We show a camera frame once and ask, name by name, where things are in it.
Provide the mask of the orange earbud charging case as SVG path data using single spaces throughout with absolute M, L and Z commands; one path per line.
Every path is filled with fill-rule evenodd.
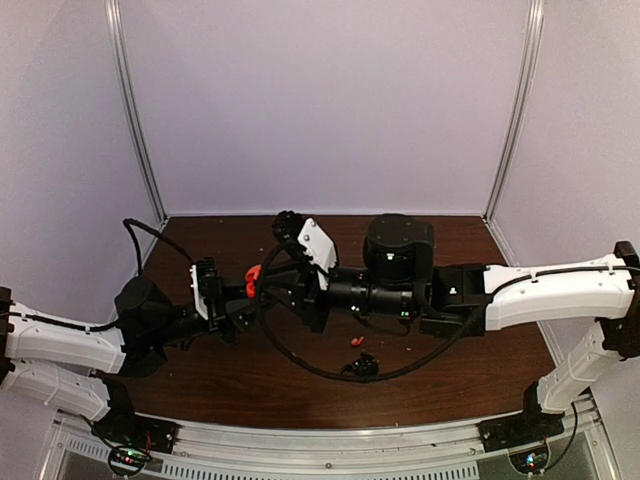
M 250 299 L 256 297 L 257 282 L 260 279 L 262 268 L 262 264 L 256 264 L 249 268 L 245 273 L 245 291 L 247 297 Z

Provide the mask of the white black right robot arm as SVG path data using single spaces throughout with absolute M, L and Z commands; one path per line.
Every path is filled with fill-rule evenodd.
M 272 228 L 277 245 L 246 273 L 247 294 L 263 306 L 276 290 L 286 292 L 287 306 L 315 332 L 334 311 L 360 322 L 389 316 L 418 322 L 447 350 L 465 336 L 592 318 L 566 360 L 526 390 L 512 423 L 519 440 L 535 440 L 613 363 L 639 354 L 639 258 L 628 242 L 582 263 L 438 267 L 431 224 L 383 214 L 369 224 L 364 265 L 354 269 L 340 265 L 333 240 L 314 219 L 283 211 Z

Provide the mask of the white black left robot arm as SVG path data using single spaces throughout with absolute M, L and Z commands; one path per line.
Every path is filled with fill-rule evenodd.
M 44 405 L 102 419 L 123 444 L 137 442 L 144 424 L 128 406 L 124 387 L 98 374 L 144 378 L 167 361 L 166 348 L 186 349 L 215 335 L 232 344 L 252 323 L 262 268 L 241 280 L 220 277 L 212 260 L 190 267 L 192 298 L 175 305 L 144 275 L 128 281 L 115 298 L 114 320 L 95 324 L 45 314 L 1 289 L 1 388 Z

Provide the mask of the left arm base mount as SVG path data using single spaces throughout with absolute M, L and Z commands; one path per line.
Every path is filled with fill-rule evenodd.
M 139 474 L 152 460 L 152 453 L 173 452 L 179 425 L 173 421 L 139 415 L 126 387 L 104 378 L 108 393 L 107 413 L 90 420 L 91 432 L 108 448 L 107 466 L 119 477 Z

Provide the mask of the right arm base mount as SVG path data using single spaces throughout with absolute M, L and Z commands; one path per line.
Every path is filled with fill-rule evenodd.
M 564 432 L 563 413 L 544 413 L 538 400 L 538 382 L 523 394 L 519 413 L 481 421 L 479 435 L 486 453 L 511 450 L 532 443 L 541 446 L 520 450 L 510 455 L 511 466 L 520 474 L 541 475 L 552 466 L 548 439 Z

